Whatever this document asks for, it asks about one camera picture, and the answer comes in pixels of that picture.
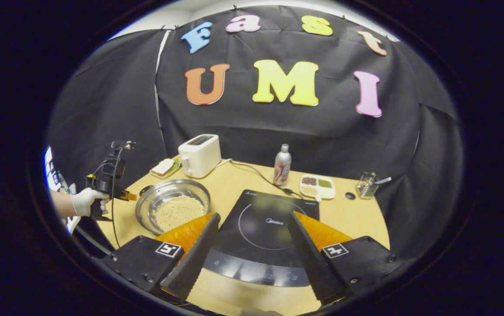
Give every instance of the pink letter i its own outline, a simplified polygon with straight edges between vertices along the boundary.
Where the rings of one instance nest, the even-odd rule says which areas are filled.
[[[382,116],[382,110],[379,108],[376,83],[380,79],[368,72],[354,72],[354,76],[358,78],[361,89],[361,100],[355,110],[357,110],[358,114],[379,118]]]

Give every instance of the toaster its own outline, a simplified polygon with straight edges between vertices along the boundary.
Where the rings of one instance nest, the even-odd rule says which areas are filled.
[[[218,135],[201,134],[178,147],[180,162],[186,176],[203,178],[220,162]]]

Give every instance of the stainless steel bowl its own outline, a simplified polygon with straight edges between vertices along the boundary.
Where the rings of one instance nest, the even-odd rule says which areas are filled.
[[[209,212],[211,201],[209,192],[202,184],[186,179],[168,180],[155,186],[147,186],[139,194],[141,197],[137,202],[135,216],[143,227],[155,234],[164,234],[156,222],[156,212],[165,202],[178,196],[189,196],[203,205],[205,215]]]

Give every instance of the induction cooktop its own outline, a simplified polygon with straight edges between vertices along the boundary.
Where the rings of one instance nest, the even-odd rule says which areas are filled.
[[[246,282],[308,286],[287,228],[293,211],[319,219],[318,202],[244,190],[218,230],[204,268]]]

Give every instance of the spray can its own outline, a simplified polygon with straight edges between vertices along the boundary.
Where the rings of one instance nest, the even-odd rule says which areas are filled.
[[[286,179],[290,171],[290,153],[288,144],[281,145],[281,151],[275,157],[275,174],[273,184],[278,187],[286,186]]]

